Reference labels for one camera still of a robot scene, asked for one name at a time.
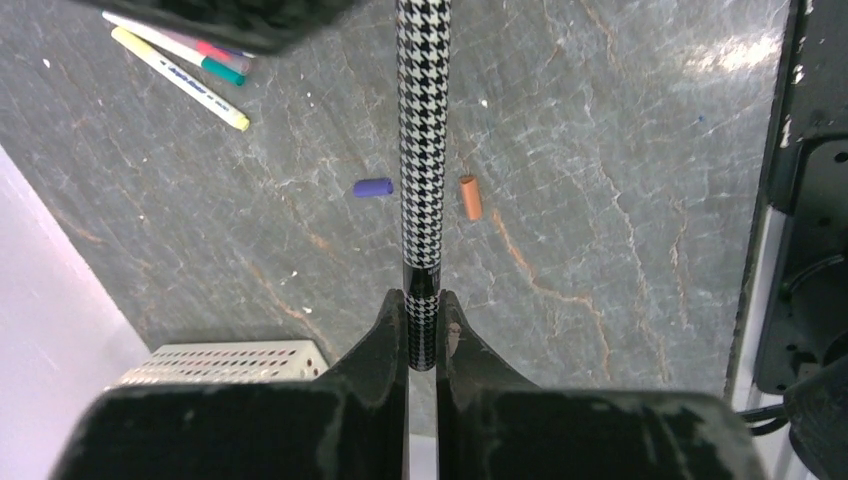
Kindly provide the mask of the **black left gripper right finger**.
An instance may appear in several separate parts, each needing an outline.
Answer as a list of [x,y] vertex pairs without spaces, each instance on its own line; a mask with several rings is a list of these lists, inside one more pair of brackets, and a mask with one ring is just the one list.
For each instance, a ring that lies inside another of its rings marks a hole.
[[442,479],[761,479],[741,419],[698,392],[540,387],[470,326],[451,291],[436,334]]

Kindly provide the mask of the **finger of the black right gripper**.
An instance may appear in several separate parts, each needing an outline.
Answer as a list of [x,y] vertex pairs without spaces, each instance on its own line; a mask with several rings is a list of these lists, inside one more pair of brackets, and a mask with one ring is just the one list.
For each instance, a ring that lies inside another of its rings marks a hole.
[[86,6],[150,26],[274,55],[327,28],[354,0],[84,0]]

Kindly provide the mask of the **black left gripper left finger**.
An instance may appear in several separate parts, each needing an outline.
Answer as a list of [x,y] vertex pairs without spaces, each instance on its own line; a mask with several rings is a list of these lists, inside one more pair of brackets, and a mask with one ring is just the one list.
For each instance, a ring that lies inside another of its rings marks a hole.
[[54,479],[405,479],[404,296],[312,381],[129,386],[98,397]]

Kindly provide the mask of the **purple pen cap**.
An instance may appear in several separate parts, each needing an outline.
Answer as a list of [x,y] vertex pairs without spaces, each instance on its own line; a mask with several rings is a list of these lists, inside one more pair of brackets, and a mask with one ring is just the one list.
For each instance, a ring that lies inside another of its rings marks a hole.
[[357,181],[352,189],[356,198],[370,198],[391,195],[394,186],[390,178],[372,178]]

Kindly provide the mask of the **brown pen cap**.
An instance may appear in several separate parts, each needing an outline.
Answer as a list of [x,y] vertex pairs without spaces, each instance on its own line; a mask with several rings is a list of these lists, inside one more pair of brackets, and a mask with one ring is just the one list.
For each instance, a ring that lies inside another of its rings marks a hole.
[[465,175],[459,179],[460,192],[465,213],[470,221],[477,221],[483,216],[483,204],[479,183],[474,175]]

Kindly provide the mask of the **houndstooth pen cap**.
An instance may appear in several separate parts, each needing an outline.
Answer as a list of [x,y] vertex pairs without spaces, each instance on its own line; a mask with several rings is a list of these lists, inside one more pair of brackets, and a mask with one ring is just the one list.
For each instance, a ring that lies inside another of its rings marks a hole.
[[435,335],[438,315],[436,296],[405,298],[409,366],[419,372],[432,369],[436,363]]

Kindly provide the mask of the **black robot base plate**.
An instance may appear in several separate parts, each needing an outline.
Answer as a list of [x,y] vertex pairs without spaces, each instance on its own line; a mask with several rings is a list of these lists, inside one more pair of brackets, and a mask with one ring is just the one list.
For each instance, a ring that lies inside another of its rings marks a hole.
[[789,5],[725,392],[778,478],[847,475],[847,5]]

